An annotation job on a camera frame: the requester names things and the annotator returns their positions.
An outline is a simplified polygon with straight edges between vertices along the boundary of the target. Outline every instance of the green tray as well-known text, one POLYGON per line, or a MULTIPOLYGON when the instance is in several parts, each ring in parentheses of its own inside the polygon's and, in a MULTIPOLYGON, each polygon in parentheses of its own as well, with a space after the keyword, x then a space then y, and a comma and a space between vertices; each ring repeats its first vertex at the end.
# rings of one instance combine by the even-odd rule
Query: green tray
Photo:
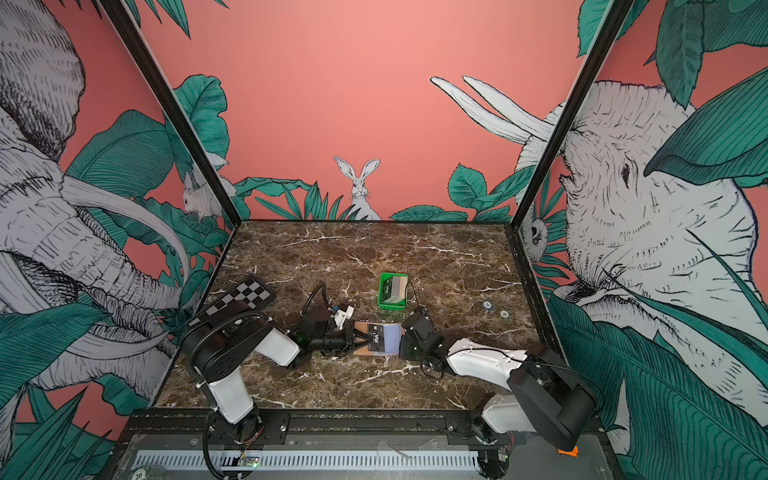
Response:
POLYGON ((376 299, 376 305, 379 306, 382 310, 405 310, 406 304, 408 302, 408 299, 403 299, 402 302, 399 303, 384 303, 382 301, 382 293, 384 293, 384 282, 392 278, 393 276, 405 276, 407 277, 405 273, 382 273, 381 277, 379 278, 379 296, 376 299))

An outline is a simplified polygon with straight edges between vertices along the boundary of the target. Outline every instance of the elephant ear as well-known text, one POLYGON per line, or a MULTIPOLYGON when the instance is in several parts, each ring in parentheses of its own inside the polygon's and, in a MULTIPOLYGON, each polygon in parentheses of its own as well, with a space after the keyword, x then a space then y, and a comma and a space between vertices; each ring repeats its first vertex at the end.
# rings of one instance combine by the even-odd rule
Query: elephant ear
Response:
POLYGON ((85 74, 64 28, 43 2, 0 0, 0 107, 54 161, 74 133, 85 74))

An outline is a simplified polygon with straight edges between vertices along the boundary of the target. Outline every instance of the orange object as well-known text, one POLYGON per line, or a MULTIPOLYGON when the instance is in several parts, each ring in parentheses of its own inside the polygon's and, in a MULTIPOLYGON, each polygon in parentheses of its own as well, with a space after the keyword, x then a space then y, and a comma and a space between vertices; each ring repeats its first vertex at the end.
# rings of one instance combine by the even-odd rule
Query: orange object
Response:
POLYGON ((578 457, 578 447, 574 447, 573 452, 566 452, 565 450, 558 449, 558 453, 562 455, 569 455, 571 457, 578 457))

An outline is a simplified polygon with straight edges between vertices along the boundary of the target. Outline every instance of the marble tabletop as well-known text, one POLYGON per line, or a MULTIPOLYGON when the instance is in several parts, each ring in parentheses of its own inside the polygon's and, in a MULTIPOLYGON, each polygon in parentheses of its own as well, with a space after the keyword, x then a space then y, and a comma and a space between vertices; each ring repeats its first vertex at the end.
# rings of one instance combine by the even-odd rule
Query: marble tabletop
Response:
MULTIPOLYGON (((402 321, 403 312, 376 305, 379 274, 397 272, 409 275, 420 304, 443 333, 506 349, 539 341, 500 225, 246 222, 207 302, 249 272, 276 293, 265 313, 286 329, 297 324, 319 282, 326 282, 334 303, 356 308, 354 320, 402 321), (494 309, 484 309, 483 300, 491 300, 494 309), (502 319, 501 310, 509 318, 502 319)), ((184 371, 184 361, 182 353, 156 406, 207 404, 184 371)), ((486 393, 503 392, 472 377, 429 378, 417 362, 396 357, 332 359, 314 353, 309 363, 291 371, 252 353, 242 373, 255 403, 264 408, 471 409, 486 393)))

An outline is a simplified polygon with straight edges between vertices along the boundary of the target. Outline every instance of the checkerboard pattern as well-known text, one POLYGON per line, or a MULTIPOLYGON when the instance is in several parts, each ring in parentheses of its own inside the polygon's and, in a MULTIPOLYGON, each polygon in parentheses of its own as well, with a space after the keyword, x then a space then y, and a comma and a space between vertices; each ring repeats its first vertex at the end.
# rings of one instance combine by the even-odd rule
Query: checkerboard pattern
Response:
POLYGON ((249 273, 240 281, 240 284, 211 303, 205 313, 206 315, 213 315, 236 300, 248 302, 248 306, 252 310, 263 310, 274 299, 275 294, 266 288, 265 283, 257 276, 249 273))

